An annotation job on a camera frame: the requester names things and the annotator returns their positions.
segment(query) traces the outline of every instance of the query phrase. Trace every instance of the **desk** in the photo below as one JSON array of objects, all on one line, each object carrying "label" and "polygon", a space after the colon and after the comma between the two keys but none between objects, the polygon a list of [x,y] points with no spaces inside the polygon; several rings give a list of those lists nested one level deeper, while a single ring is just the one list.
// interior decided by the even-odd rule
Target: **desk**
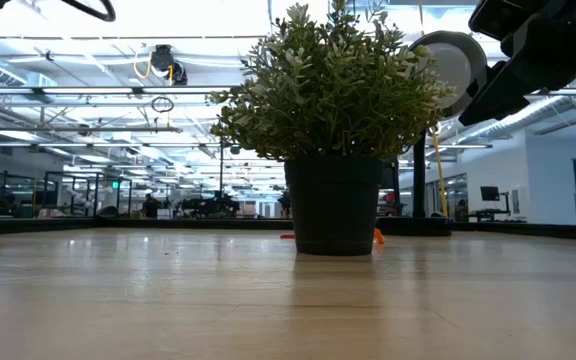
[{"label": "desk", "polygon": [[477,222],[481,222],[482,219],[488,219],[490,221],[495,221],[495,215],[503,214],[503,215],[510,215],[510,211],[508,210],[498,210],[498,209],[483,209],[477,210],[475,212],[471,212],[468,214],[468,217],[476,217]]}]

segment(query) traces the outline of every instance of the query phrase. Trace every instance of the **black pole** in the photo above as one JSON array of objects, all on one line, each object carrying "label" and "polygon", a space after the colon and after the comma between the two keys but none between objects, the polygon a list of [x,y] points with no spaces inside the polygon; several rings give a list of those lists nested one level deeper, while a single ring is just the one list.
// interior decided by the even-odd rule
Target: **black pole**
[{"label": "black pole", "polygon": [[426,187],[426,130],[422,132],[421,138],[413,147],[414,175],[413,175],[413,208],[412,216],[416,218],[425,218],[424,195]]},{"label": "black pole", "polygon": [[4,170],[4,187],[1,190],[1,195],[6,195],[6,185],[8,183],[8,170]]},{"label": "black pole", "polygon": [[73,195],[70,196],[70,215],[73,215],[75,213],[75,195],[74,195],[74,191],[75,191],[75,180],[77,180],[76,177],[72,177],[72,191],[73,191]]},{"label": "black pole", "polygon": [[92,216],[97,216],[97,197],[99,196],[99,173],[95,174],[95,203],[92,208]]},{"label": "black pole", "polygon": [[392,191],[395,193],[395,211],[397,216],[401,216],[401,191],[399,190],[399,159],[392,162]]},{"label": "black pole", "polygon": [[130,217],[132,214],[132,180],[128,184],[128,217]]},{"label": "black pole", "polygon": [[121,196],[121,178],[117,180],[117,214],[119,214],[119,198]]},{"label": "black pole", "polygon": [[[84,200],[85,203],[88,202],[88,196],[90,195],[90,180],[86,179],[86,199]],[[88,207],[86,207],[85,215],[88,216]]]},{"label": "black pole", "polygon": [[221,155],[219,155],[219,197],[224,196],[224,141],[219,139],[219,150]]},{"label": "black pole", "polygon": [[44,175],[44,194],[41,197],[41,208],[45,209],[46,208],[46,198],[48,196],[46,196],[46,194],[48,194],[48,174],[49,172],[46,172],[46,175]]}]

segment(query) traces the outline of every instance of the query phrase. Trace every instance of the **ceiling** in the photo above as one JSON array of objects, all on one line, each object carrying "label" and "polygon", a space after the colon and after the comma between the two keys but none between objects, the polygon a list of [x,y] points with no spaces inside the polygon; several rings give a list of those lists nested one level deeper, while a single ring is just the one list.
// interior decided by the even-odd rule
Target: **ceiling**
[{"label": "ceiling", "polygon": [[[101,9],[96,0],[87,1]],[[302,0],[308,3],[311,17],[325,21],[329,9],[326,0]],[[367,0],[348,1],[349,6],[363,13]],[[120,1],[114,6],[117,20],[105,23],[89,17],[60,1],[12,0],[0,10],[0,65],[8,71],[27,76],[42,74],[58,86],[166,86],[165,79],[151,73],[139,77],[133,68],[146,69],[147,55],[157,44],[173,46],[173,54],[188,74],[188,86],[236,85],[243,81],[240,59],[259,37],[271,31],[271,20],[286,16],[285,9],[294,0],[202,0],[202,1]],[[423,26],[417,1],[390,1],[386,5],[390,19],[405,33],[405,42],[412,42],[424,32],[452,30],[470,32],[468,19],[475,0],[424,1]],[[473,34],[489,61],[503,59],[497,41]],[[94,154],[106,156],[115,164],[168,166],[148,168],[149,176],[179,176],[184,184],[217,186],[218,139],[209,134],[219,111],[208,106],[204,95],[169,96],[174,108],[158,113],[151,102],[156,96],[80,96],[61,95],[47,105],[23,96],[0,96],[0,109],[18,119],[0,115],[0,126],[76,127],[112,126],[129,128],[175,127],[180,132],[94,132],[90,136],[77,133],[43,133],[41,141],[75,143],[183,143],[196,146],[144,148],[136,153],[125,148],[59,148],[56,156]],[[455,155],[448,150],[442,155]],[[264,194],[279,193],[274,185],[283,186],[283,168],[274,161],[257,159],[250,151],[233,154],[225,151],[229,167],[225,183],[250,186]],[[82,158],[82,165],[99,165]]]}]

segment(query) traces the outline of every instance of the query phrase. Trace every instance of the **metal frame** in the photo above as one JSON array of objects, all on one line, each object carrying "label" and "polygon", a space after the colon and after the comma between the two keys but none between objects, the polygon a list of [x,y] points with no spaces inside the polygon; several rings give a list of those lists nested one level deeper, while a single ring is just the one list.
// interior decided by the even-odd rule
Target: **metal frame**
[{"label": "metal frame", "polygon": [[[239,85],[196,86],[91,86],[91,87],[0,87],[0,95],[207,95],[215,91],[228,91]],[[541,90],[527,96],[576,96],[576,88]]]},{"label": "metal frame", "polygon": [[[75,187],[75,183],[76,183],[77,179],[86,180],[86,199],[88,199],[88,196],[90,195],[90,182],[92,180],[88,177],[76,176],[73,173],[66,172],[66,171],[46,171],[46,174],[44,175],[44,194],[48,191],[48,177],[50,175],[56,175],[56,176],[62,176],[62,177],[71,177],[73,189]],[[99,201],[99,175],[100,175],[100,173],[95,174],[95,180],[94,180],[95,181],[95,200],[94,200],[92,216],[97,215],[97,203]],[[130,213],[130,207],[132,205],[132,179],[118,176],[118,177],[104,177],[104,180],[110,180],[110,181],[116,180],[119,183],[119,186],[117,187],[117,201],[116,201],[117,211],[119,211],[119,203],[121,200],[121,183],[123,181],[128,181],[128,212]],[[55,188],[58,189],[59,182],[55,181],[54,183],[55,183]],[[70,212],[71,213],[74,210],[74,200],[75,200],[74,196],[71,196],[70,197]],[[46,196],[45,195],[43,196],[41,207],[42,207],[42,209],[46,208]],[[85,216],[88,216],[88,209],[86,209]]]}]

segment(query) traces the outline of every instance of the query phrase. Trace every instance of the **black camera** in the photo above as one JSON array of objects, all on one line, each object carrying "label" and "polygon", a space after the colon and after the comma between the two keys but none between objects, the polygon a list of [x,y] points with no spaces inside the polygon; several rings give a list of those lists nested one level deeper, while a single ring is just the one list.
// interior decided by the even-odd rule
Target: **black camera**
[{"label": "black camera", "polygon": [[187,85],[188,75],[186,69],[181,63],[175,61],[171,54],[172,46],[170,45],[157,45],[155,51],[152,53],[151,66],[157,69],[164,75],[166,79],[170,78],[172,71],[172,84],[173,85]]}]

